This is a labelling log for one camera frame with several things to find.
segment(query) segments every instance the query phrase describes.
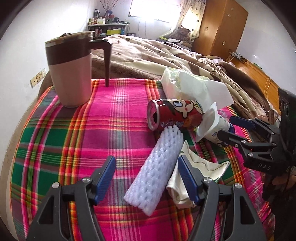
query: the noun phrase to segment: plaid blanket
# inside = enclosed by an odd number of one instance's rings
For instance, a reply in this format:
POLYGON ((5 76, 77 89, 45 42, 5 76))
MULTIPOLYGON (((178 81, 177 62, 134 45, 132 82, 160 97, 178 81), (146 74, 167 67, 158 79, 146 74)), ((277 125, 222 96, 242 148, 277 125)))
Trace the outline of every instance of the plaid blanket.
MULTIPOLYGON (((18 143, 11 180, 11 209, 20 241, 25 240, 38 205, 53 182, 76 183, 90 176, 109 155, 117 159, 111 185, 105 199, 94 208, 106 240, 187 240, 194 224, 191 209, 177 209, 167 191, 151 217, 129 206, 123 196, 156 144, 148 129, 147 103, 165 98, 159 81, 111 79, 92 81, 92 96, 77 108, 63 107, 54 87, 47 89, 28 118, 18 143)), ((219 113, 236 115, 231 107, 219 113)), ((249 138, 243 128, 236 133, 249 138)), ((263 221, 270 209, 261 198, 258 172, 243 167, 236 148, 220 148, 207 140, 195 143, 194 131, 183 131, 192 151, 211 162, 230 161, 221 183, 240 182, 263 221)), ((75 204, 70 203, 71 225, 75 240, 81 240, 75 204)), ((223 205, 219 205, 212 240, 220 237, 223 205)), ((264 222, 272 235, 273 215, 264 222)))

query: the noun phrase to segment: metal bolt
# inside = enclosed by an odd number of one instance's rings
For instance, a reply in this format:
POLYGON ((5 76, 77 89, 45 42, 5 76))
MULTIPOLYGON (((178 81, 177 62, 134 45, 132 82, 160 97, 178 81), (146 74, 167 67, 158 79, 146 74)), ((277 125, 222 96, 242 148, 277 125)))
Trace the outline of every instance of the metal bolt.
POLYGON ((203 180, 206 183, 210 183, 212 181, 212 179, 210 177, 205 177, 203 180))
POLYGON ((53 183, 52 184, 52 188, 58 188, 59 187, 59 183, 53 183))
POLYGON ((90 178, 90 177, 84 177, 84 178, 82 179, 82 181, 83 181, 84 183, 89 183, 89 182, 91 181, 91 178, 90 178))
POLYGON ((234 186, 238 189, 242 188, 242 185, 240 183, 236 183, 234 186))

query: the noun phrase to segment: patterned curtain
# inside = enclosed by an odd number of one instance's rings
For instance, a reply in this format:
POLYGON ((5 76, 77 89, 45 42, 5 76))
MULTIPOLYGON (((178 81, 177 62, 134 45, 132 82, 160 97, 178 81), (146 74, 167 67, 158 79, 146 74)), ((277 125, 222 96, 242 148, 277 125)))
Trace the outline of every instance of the patterned curtain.
POLYGON ((199 36, 200 24, 205 11, 207 0, 181 0, 181 12, 177 25, 173 32, 181 26, 191 31, 191 41, 199 36))

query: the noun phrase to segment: wall socket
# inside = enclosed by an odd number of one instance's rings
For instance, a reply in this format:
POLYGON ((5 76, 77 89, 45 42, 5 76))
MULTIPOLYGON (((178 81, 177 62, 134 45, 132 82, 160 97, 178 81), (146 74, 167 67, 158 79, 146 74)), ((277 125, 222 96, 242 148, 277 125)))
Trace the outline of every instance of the wall socket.
POLYGON ((32 88, 37 85, 46 75, 46 70, 43 69, 41 70, 38 74, 36 74, 36 76, 34 76, 31 80, 30 80, 30 83, 31 83, 31 86, 32 88))

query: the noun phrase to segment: bed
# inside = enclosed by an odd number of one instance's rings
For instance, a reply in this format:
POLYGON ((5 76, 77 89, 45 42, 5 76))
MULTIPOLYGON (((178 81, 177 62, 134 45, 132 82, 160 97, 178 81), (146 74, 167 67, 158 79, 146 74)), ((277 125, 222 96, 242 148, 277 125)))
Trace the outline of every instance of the bed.
MULTIPOLYGON (((153 149, 158 135, 149 130, 147 103, 165 98, 161 83, 166 66, 224 82, 235 104, 219 113, 258 117, 273 122, 272 110, 254 83, 245 83, 244 75, 233 80, 227 76, 227 63, 215 64, 216 57, 201 56, 158 41, 127 36, 110 36, 113 41, 110 87, 104 86, 103 53, 93 52, 92 96, 77 108, 63 107, 50 76, 43 82, 40 98, 34 106, 18 143, 10 187, 14 228, 19 240, 25 240, 38 205, 53 182, 76 183, 100 167, 108 155, 117 159, 117 170, 105 199, 95 207, 106 240, 186 240, 197 215, 195 209, 177 209, 167 191, 155 212, 147 217, 141 210, 123 201, 123 196, 153 149)), ((248 132, 236 133, 249 139, 248 132)), ((262 183, 257 171, 243 166, 233 147, 220 148, 203 139, 195 143, 194 130, 183 130, 190 149, 208 161, 230 161, 221 183, 239 182, 246 189, 269 239, 274 217, 262 200, 262 183)), ((75 240, 81 240, 75 205, 71 204, 71 224, 75 240)), ((212 240, 219 240, 223 204, 219 205, 212 240)))

